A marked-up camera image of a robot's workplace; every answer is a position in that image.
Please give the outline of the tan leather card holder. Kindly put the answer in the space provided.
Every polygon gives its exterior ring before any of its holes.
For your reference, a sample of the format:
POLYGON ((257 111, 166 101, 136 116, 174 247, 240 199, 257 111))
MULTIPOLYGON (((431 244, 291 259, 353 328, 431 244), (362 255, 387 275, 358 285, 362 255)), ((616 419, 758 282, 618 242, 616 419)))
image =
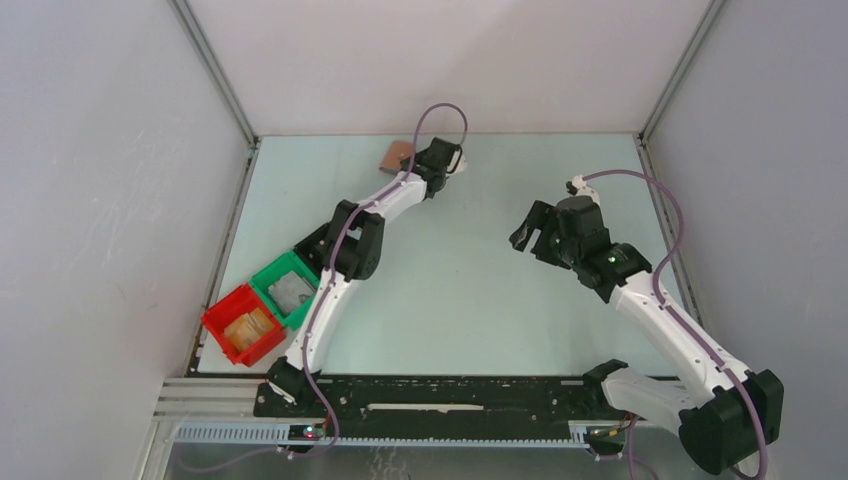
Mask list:
POLYGON ((402 170, 403 162, 411 157, 413 150, 414 145, 411 142, 393 141, 389 145, 378 169, 383 173, 396 175, 402 170))

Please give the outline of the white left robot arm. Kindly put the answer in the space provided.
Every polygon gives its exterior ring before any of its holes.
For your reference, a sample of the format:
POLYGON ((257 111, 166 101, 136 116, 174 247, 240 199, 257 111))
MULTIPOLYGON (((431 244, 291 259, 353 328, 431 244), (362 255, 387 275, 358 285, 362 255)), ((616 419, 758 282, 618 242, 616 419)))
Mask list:
POLYGON ((463 147, 441 138, 401 161, 402 170, 369 197, 340 201, 323 237, 309 245, 321 267, 319 284, 305 320, 284 355, 268 372, 278 404, 304 416, 316 403, 329 340, 356 290, 376 272, 385 228, 411 207, 431 199, 467 165, 463 147))

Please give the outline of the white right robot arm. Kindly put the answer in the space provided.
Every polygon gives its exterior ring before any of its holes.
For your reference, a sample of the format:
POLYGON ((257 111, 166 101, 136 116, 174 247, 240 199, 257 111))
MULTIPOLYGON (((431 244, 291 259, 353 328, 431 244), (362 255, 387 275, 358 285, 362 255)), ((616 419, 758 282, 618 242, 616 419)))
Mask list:
POLYGON ((713 475, 752 455, 767 460, 780 435, 782 381, 770 370, 751 370, 669 297, 635 247, 611 240, 592 197, 555 205, 535 201, 509 242, 574 272, 581 285, 633 322, 682 383, 673 387, 610 360, 584 376, 581 402, 588 414, 636 414, 676 435, 694 463, 713 475))

